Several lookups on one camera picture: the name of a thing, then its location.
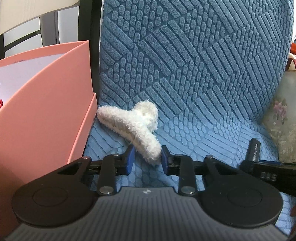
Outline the black cylindrical marker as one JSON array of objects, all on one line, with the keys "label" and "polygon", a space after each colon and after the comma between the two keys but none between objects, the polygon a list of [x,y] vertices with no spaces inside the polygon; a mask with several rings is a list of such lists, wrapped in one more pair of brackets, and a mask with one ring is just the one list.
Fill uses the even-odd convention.
[{"label": "black cylindrical marker", "polygon": [[252,138],[249,142],[246,160],[251,162],[258,162],[260,157],[260,147],[260,141],[256,138]]}]

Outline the white fluffy hair claw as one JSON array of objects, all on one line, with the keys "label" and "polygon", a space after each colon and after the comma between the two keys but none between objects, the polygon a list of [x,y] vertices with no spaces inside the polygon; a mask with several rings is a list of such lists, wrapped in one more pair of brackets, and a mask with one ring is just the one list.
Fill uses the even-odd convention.
[{"label": "white fluffy hair claw", "polygon": [[159,113],[154,103],[140,101],[131,110],[101,106],[97,109],[97,118],[133,144],[148,164],[160,164],[162,148],[154,135],[158,128]]}]

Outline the floral lace cushion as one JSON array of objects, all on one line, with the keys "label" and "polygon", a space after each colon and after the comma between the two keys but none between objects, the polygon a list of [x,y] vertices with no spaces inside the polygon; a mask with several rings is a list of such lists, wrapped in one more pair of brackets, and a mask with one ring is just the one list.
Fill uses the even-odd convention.
[{"label": "floral lace cushion", "polygon": [[283,163],[295,163],[295,88],[295,71],[286,71],[262,120]]}]

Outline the pink cardboard box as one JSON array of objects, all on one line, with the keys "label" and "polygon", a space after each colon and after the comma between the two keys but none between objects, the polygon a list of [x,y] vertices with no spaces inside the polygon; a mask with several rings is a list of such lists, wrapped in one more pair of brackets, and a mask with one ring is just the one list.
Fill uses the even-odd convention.
[{"label": "pink cardboard box", "polygon": [[18,221],[22,185],[82,156],[96,110],[88,41],[50,45],[1,60],[1,235]]}]

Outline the blue textured sofa cover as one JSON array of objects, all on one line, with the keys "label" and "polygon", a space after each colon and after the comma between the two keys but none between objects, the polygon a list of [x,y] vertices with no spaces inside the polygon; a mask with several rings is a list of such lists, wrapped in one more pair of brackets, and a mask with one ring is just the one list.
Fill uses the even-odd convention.
[{"label": "blue textured sofa cover", "polygon": [[290,51],[293,1],[104,1],[99,106],[158,108],[173,154],[237,167],[249,141],[278,151],[261,120]]}]

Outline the cream red-trimmed garment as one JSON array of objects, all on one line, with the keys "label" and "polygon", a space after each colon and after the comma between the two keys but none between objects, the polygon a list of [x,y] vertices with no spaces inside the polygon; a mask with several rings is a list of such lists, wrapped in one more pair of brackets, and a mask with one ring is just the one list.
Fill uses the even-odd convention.
[{"label": "cream red-trimmed garment", "polygon": [[295,70],[296,70],[296,44],[291,43],[290,53],[288,55],[285,71],[295,71]]}]

